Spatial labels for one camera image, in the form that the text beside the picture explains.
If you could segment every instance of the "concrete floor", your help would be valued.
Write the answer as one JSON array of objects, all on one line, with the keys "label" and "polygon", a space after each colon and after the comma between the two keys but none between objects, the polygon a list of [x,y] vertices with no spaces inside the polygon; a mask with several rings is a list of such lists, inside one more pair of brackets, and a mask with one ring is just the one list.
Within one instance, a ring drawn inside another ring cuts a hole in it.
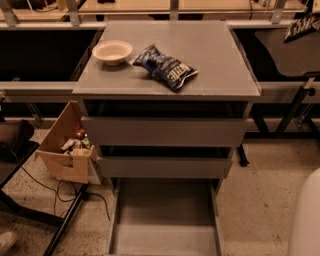
[{"label": "concrete floor", "polygon": [[[41,142],[47,129],[37,129],[33,140]],[[320,144],[316,140],[246,140],[250,164],[234,165],[217,197],[226,256],[285,256],[292,214],[306,177],[320,167]],[[34,156],[25,169],[45,185],[58,181]],[[54,192],[43,188],[20,170],[3,189],[18,203],[53,213]],[[89,192],[102,195],[112,208],[108,185],[90,185]],[[72,198],[72,186],[63,183],[60,195]],[[57,202],[56,214],[68,203]],[[19,238],[8,255],[42,255],[53,234],[51,227],[0,213],[0,229],[11,229]],[[109,221],[103,200],[90,196],[81,203],[53,255],[105,255]]]}]

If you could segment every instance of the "white bowl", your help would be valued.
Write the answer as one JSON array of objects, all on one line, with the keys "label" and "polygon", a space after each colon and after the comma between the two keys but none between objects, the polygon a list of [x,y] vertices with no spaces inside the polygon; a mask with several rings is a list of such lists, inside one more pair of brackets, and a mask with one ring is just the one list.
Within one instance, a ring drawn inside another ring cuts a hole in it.
[{"label": "white bowl", "polygon": [[92,55],[107,65],[116,66],[124,62],[131,52],[132,45],[128,42],[110,40],[97,44]]}]

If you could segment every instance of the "brown box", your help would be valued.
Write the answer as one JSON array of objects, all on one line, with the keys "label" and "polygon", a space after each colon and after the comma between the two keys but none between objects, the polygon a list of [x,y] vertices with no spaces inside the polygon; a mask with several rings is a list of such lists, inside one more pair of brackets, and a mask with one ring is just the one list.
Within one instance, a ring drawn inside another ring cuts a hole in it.
[{"label": "brown box", "polygon": [[70,156],[63,154],[61,150],[65,142],[82,128],[81,116],[78,102],[70,101],[40,144],[37,154],[57,179],[101,184],[102,176],[95,162],[97,152],[94,146],[91,146],[89,157]]}]

